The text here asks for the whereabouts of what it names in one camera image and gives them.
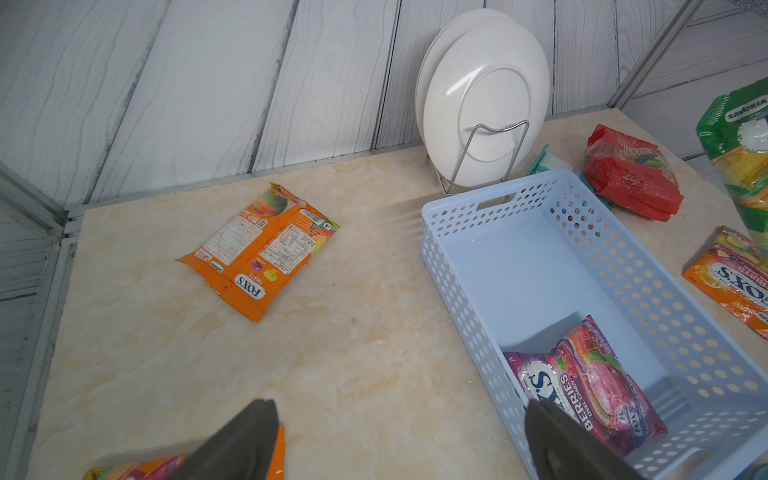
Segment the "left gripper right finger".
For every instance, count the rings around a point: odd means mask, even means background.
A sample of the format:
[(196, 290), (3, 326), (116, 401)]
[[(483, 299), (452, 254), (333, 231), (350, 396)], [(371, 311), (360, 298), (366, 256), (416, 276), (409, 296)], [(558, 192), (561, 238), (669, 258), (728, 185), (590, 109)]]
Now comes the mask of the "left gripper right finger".
[(539, 479), (643, 479), (550, 400), (529, 401), (524, 427)]

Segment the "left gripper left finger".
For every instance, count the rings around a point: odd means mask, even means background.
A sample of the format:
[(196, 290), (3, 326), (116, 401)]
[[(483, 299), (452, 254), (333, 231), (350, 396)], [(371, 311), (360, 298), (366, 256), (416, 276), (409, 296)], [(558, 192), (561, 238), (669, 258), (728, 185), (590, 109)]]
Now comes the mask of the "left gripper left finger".
[(275, 402), (254, 400), (189, 455), (168, 479), (264, 480), (275, 452), (278, 427)]

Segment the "purple Fox's berries candy bag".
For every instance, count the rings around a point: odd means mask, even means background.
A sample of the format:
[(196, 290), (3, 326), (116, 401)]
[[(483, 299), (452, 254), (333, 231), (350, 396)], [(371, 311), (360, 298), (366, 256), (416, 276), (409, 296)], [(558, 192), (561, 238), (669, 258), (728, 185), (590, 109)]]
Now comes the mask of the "purple Fox's berries candy bag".
[(555, 403), (622, 457), (668, 432), (590, 316), (547, 353), (504, 356), (529, 399)]

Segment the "light blue plastic basket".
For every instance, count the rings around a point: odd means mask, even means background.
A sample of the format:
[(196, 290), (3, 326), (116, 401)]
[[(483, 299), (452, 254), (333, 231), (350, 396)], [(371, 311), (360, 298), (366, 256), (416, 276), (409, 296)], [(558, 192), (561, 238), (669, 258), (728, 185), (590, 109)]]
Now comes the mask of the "light blue plastic basket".
[(524, 465), (527, 398), (504, 359), (592, 317), (668, 433), (629, 463), (649, 479), (733, 479), (767, 450), (767, 376), (566, 170), (427, 203), (421, 255)]

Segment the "green yellow Fox's candy bag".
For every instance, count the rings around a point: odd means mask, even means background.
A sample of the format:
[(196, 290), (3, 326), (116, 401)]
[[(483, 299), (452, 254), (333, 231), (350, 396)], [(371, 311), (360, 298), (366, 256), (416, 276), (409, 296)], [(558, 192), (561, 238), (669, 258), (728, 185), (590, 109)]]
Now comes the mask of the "green yellow Fox's candy bag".
[(767, 253), (767, 80), (716, 97), (696, 132), (757, 249)]

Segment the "orange Fox's candy bag back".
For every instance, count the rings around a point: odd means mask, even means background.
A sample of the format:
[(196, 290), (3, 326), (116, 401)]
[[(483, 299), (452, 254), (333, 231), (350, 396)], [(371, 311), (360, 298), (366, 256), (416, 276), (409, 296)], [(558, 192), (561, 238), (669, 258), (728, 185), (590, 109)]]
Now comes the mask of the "orange Fox's candy bag back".
[(272, 183), (256, 201), (179, 262), (253, 322), (339, 225), (285, 187)]

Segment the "red candy bag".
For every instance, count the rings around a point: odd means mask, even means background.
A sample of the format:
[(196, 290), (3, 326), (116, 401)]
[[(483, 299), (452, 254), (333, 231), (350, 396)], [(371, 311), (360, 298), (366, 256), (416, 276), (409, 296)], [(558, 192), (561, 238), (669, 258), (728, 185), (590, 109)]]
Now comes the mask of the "red candy bag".
[(598, 196), (651, 220), (668, 221), (684, 199), (657, 145), (603, 124), (587, 140), (584, 176)]

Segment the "teal candy bag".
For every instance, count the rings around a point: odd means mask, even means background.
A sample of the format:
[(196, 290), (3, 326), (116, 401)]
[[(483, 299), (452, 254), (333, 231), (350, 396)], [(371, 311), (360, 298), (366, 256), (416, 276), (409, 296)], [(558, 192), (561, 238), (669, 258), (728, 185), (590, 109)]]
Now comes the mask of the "teal candy bag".
[(534, 161), (532, 167), (529, 169), (528, 174), (534, 175), (538, 173), (544, 173), (551, 170), (557, 170), (557, 169), (565, 169), (576, 175), (585, 185), (586, 187), (595, 194), (602, 202), (603, 204), (608, 208), (611, 209), (613, 207), (613, 203), (609, 200), (600, 197), (596, 190), (592, 187), (592, 185), (589, 183), (588, 179), (584, 175), (583, 171), (576, 166), (572, 165), (571, 163), (551, 154), (548, 152), (549, 144), (546, 144), (539, 155), (537, 156), (536, 160)]

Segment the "white plates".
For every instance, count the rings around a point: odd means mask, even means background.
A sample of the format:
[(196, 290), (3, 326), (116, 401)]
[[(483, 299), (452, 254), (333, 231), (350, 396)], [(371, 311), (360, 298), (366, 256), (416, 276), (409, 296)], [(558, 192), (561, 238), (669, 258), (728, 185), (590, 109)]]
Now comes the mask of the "white plates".
[[(501, 128), (528, 120), (530, 129), (515, 167), (542, 129), (550, 88), (546, 55), (529, 30), (492, 9), (458, 16), (428, 48), (415, 93), (417, 125), (433, 167), (450, 177), (478, 123)], [(470, 153), (481, 162), (465, 158), (453, 192), (500, 181), (521, 133), (490, 136), (479, 131)]]

